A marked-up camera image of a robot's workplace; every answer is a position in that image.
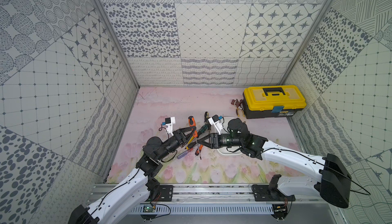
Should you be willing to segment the green black screwdriver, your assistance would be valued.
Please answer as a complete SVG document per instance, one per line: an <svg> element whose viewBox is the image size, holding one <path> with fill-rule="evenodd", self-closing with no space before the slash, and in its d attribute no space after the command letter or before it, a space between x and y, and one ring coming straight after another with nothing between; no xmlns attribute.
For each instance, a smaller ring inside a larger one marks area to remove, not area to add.
<svg viewBox="0 0 392 224"><path fill-rule="evenodd" d="M200 137L204 132L207 130L210 130L210 126L208 124L203 125L198 131L197 131L197 137Z"/></svg>

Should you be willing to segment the purple handled screwdriver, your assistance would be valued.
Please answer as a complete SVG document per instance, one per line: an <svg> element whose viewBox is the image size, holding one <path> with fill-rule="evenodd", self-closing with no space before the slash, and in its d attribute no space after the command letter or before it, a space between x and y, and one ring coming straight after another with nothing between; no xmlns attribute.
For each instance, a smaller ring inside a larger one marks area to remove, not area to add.
<svg viewBox="0 0 392 224"><path fill-rule="evenodd" d="M188 149L188 150L182 152L182 153L177 157L177 159L182 159L182 158L184 158L184 157L185 157L188 153L190 153L191 151L192 151L192 149Z"/></svg>

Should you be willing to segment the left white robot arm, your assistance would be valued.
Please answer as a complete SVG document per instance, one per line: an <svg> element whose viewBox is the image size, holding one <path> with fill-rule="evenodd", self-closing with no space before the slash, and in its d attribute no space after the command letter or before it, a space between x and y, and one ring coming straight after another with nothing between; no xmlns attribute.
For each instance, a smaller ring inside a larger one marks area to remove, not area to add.
<svg viewBox="0 0 392 224"><path fill-rule="evenodd" d="M160 183L155 176L162 159L188 144L196 127L175 130L166 141L151 137L143 147L143 156L135 169L112 190L88 207L79 205L71 213L69 224L117 224L132 209L145 201L159 198Z"/></svg>

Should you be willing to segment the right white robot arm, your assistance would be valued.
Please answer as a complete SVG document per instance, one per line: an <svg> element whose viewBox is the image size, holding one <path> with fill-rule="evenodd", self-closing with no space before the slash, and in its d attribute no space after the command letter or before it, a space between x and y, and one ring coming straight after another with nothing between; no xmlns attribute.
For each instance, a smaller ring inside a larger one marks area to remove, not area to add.
<svg viewBox="0 0 392 224"><path fill-rule="evenodd" d="M199 143L210 149L237 146L250 158L275 162L305 175L278 177L273 187L283 195L319 196L336 207L346 209L349 206L352 178L334 154L325 157L306 154L254 134L211 133L200 138Z"/></svg>

